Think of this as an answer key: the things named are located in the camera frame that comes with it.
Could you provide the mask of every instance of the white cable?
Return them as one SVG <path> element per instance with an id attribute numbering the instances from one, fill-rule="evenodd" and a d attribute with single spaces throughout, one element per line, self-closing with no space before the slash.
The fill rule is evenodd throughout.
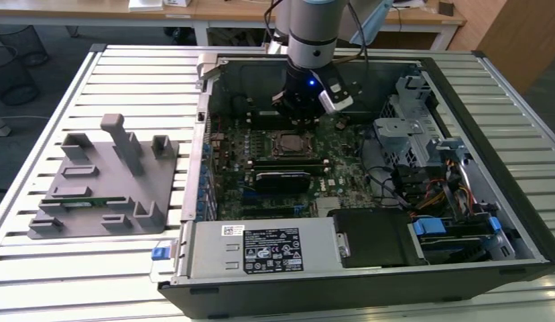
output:
<path id="1" fill-rule="evenodd" d="M 36 116 L 36 115 L 21 115 L 21 116 L 4 116 L 0 119 L 50 119 L 45 116 Z"/>

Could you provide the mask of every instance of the motherboard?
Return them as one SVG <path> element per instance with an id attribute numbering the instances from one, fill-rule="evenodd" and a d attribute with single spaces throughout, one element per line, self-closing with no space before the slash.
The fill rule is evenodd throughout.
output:
<path id="1" fill-rule="evenodd" d="M 342 115 L 322 116 L 305 132 L 213 119 L 217 220 L 323 217 L 330 209 L 373 207 L 362 132 Z"/>

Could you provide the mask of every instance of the wooden desk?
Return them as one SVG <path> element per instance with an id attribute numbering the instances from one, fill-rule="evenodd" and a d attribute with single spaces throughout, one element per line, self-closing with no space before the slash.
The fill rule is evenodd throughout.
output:
<path id="1" fill-rule="evenodd" d="M 437 0 L 429 0 L 434 7 Z M 208 28 L 264 28 L 268 5 L 244 0 L 193 0 L 188 7 L 164 6 L 161 11 L 128 12 L 128 0 L 0 0 L 0 23 L 32 25 L 109 25 L 192 27 L 198 46 L 208 45 Z M 438 34 L 430 49 L 445 50 L 465 20 L 402 9 L 386 16 L 383 32 Z"/>

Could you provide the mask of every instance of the green circuit board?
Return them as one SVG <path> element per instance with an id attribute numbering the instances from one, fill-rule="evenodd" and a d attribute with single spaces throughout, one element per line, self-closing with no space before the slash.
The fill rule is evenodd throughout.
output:
<path id="1" fill-rule="evenodd" d="M 212 136 L 217 220 L 315 217 L 314 200 L 322 197 L 335 197 L 341 208 L 373 207 L 357 156 L 362 140 L 358 125 L 343 126 L 338 117 L 323 116 L 318 127 L 302 134 L 252 130 L 238 121 L 222 123 L 218 128 L 224 130 Z M 326 160 L 329 170 L 325 175 L 310 177 L 308 191 L 302 194 L 261 195 L 254 191 L 248 160 L 280 160 L 284 155 Z"/>

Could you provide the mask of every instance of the mesh trash bin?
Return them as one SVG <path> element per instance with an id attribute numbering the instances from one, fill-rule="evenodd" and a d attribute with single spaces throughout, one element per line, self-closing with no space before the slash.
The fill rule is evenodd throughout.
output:
<path id="1" fill-rule="evenodd" d="M 29 102 L 38 95 L 30 74 L 13 47 L 0 46 L 0 101 L 5 105 Z"/>
<path id="2" fill-rule="evenodd" d="M 36 66 L 48 60 L 48 54 L 32 25 L 0 25 L 0 42 L 17 50 L 25 66 Z"/>

